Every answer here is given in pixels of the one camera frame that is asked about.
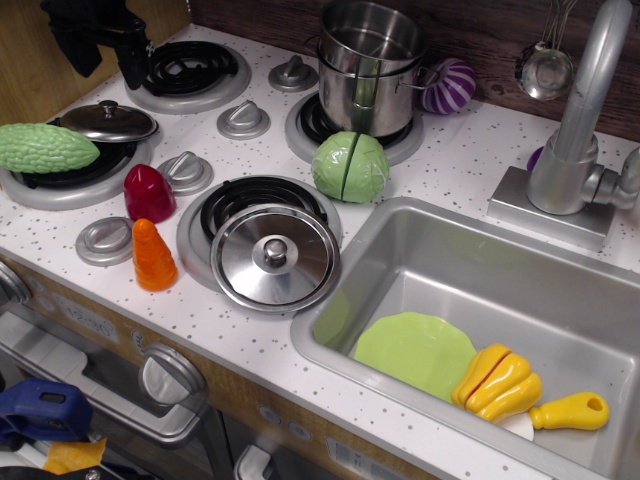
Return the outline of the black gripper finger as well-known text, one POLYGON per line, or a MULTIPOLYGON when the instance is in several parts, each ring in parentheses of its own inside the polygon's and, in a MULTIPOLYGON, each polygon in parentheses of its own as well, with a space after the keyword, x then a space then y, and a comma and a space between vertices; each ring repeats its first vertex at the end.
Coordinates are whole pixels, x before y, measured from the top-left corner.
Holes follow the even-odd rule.
POLYGON ((90 77, 102 63, 97 43, 81 31, 52 25, 52 34, 71 66, 82 77, 90 77))
POLYGON ((125 35, 115 47, 118 65, 131 90, 139 89, 149 73, 153 43, 146 37, 125 35))

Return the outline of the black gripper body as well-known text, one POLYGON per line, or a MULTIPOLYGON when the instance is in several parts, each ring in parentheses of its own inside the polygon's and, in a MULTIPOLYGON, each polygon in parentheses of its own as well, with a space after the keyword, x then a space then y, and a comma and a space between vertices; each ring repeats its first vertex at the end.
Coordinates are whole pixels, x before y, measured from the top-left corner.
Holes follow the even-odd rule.
POLYGON ((49 27, 62 49, 148 46, 146 23, 125 1, 48 0, 41 1, 40 8, 48 14, 49 27))

